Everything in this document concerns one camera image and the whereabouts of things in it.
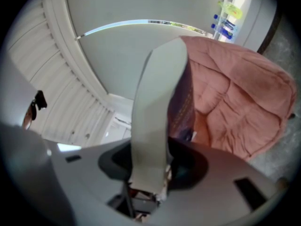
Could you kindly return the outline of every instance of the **papasan chair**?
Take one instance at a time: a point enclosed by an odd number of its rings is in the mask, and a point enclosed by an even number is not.
[[[179,138],[183,131],[194,132],[195,146],[224,150],[244,160],[271,148],[293,111],[293,78],[241,46],[203,37],[181,39],[189,63],[169,105],[169,135]]]

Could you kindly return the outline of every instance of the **corrugated white wall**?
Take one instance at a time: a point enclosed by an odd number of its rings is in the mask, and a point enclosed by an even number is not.
[[[44,92],[48,107],[30,127],[45,139],[90,146],[100,144],[113,118],[87,90],[60,52],[42,0],[29,0],[12,26],[7,50],[23,76]]]

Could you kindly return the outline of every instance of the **white panel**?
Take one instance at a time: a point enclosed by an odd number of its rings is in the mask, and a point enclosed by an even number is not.
[[[134,99],[147,55],[180,35],[201,36],[164,24],[133,24],[99,31],[79,41],[108,92]]]
[[[213,32],[218,0],[68,0],[78,36],[97,27],[134,19],[157,19],[188,24]]]
[[[93,132],[93,143],[100,144],[98,137],[103,136],[113,112],[73,72],[74,66],[65,60],[48,23],[43,0],[29,0],[6,43],[12,62],[35,89],[43,91],[48,104],[37,112],[30,129],[52,141],[85,146],[92,145],[85,135]]]

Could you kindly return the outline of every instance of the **pink cushion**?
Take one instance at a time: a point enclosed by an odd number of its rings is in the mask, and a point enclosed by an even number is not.
[[[291,76],[246,48],[202,37],[182,39],[192,72],[194,142],[245,160],[273,146],[296,100]]]

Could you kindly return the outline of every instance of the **white light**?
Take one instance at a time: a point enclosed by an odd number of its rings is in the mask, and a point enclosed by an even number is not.
[[[81,149],[81,146],[79,145],[67,145],[67,144],[58,143],[57,146],[61,152],[76,151]]]

